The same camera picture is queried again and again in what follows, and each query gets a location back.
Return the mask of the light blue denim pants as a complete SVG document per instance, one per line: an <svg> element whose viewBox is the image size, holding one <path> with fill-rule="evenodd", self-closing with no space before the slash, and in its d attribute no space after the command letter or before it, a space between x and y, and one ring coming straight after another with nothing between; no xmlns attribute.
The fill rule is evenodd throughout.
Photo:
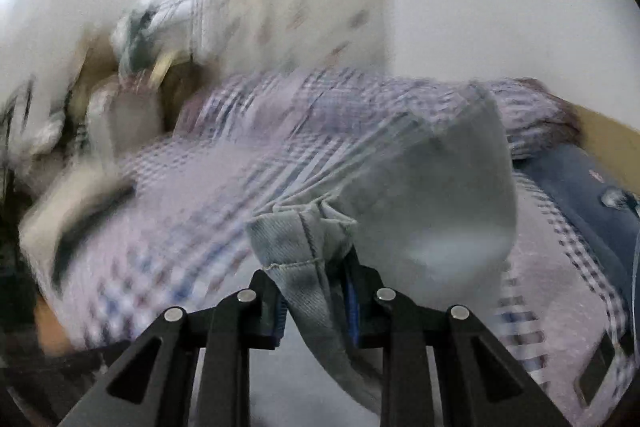
<svg viewBox="0 0 640 427"><path fill-rule="evenodd" d="M357 355L329 265L355 251L420 306L453 305L491 321L515 242L511 155L497 104L470 83L454 113L401 112L333 166L268 202L247 223L309 351L352 399L377 411L381 366Z"/></svg>

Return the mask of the black metal clothes rack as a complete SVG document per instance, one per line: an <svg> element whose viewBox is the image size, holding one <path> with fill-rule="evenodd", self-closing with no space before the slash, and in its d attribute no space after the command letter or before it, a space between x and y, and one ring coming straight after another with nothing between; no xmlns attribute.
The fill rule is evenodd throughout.
<svg viewBox="0 0 640 427"><path fill-rule="evenodd" d="M202 52L209 0L156 0L150 31L159 50L174 50L195 60Z"/></svg>

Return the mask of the black smartphone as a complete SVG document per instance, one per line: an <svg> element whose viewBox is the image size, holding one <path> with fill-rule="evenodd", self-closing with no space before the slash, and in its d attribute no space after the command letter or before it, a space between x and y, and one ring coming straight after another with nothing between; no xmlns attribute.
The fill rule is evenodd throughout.
<svg viewBox="0 0 640 427"><path fill-rule="evenodd" d="M580 370L574 388L582 407L589 407L601 389L615 357L615 349L608 333L604 333Z"/></svg>

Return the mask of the checkered patchwork bed sheet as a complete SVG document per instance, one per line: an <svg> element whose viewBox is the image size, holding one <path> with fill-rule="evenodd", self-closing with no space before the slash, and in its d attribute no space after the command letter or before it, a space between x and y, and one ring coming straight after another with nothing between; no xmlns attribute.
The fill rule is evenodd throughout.
<svg viewBox="0 0 640 427"><path fill-rule="evenodd" d="M32 260L38 283L76 349L139 335L163 309L216 303L257 262L244 231L253 212L333 166L359 136L300 132L273 142L168 139L122 162L133 198L75 235L62 263ZM521 170L518 239L494 323L501 341L576 426L613 410L636 366L623 350L627 306L582 234ZM615 357L589 407L574 382L610 335Z"/></svg>

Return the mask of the blue plush pillow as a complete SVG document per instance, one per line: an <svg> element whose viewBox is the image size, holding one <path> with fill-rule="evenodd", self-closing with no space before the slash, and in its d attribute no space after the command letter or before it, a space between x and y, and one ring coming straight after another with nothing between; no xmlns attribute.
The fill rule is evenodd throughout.
<svg viewBox="0 0 640 427"><path fill-rule="evenodd" d="M516 165L582 234L638 322L638 199L576 145L559 145Z"/></svg>

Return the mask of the beige fabric bag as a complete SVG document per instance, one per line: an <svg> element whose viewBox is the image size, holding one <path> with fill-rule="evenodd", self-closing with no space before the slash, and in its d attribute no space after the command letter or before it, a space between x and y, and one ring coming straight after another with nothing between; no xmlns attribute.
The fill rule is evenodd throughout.
<svg viewBox="0 0 640 427"><path fill-rule="evenodd" d="M164 132L160 95L144 84L107 77L91 93L86 127L91 155L111 164Z"/></svg>

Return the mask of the checkered folded quilt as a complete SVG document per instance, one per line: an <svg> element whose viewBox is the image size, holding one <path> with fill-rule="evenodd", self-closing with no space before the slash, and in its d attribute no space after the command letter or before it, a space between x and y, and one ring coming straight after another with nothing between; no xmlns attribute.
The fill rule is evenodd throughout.
<svg viewBox="0 0 640 427"><path fill-rule="evenodd" d="M271 131L357 136L405 112L437 124L481 98L496 103L515 159L579 140L580 124L570 104L535 79L449 83L351 68L233 75L219 87L192 95L180 110L175 130L225 136Z"/></svg>

